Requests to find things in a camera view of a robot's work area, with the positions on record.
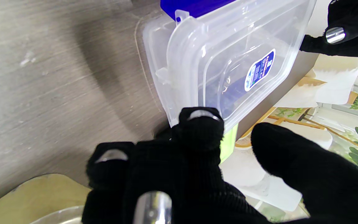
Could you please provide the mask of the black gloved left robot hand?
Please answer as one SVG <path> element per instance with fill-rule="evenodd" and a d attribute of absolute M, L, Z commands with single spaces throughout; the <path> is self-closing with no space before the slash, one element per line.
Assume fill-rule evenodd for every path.
<path fill-rule="evenodd" d="M 358 0 L 332 0 L 322 36 L 305 35 L 300 51 L 358 57 Z"/>

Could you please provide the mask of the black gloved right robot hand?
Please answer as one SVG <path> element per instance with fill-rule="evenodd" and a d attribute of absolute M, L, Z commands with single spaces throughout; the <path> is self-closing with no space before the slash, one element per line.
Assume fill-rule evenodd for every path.
<path fill-rule="evenodd" d="M 268 224 L 223 179 L 223 132 L 216 108 L 188 107 L 168 137 L 99 143 L 86 166 L 82 223 L 132 224 L 138 198 L 157 190 L 171 197 L 175 224 Z M 251 144 L 267 173 L 302 194 L 310 217 L 289 224 L 358 224 L 357 165 L 270 123 L 254 126 Z"/>

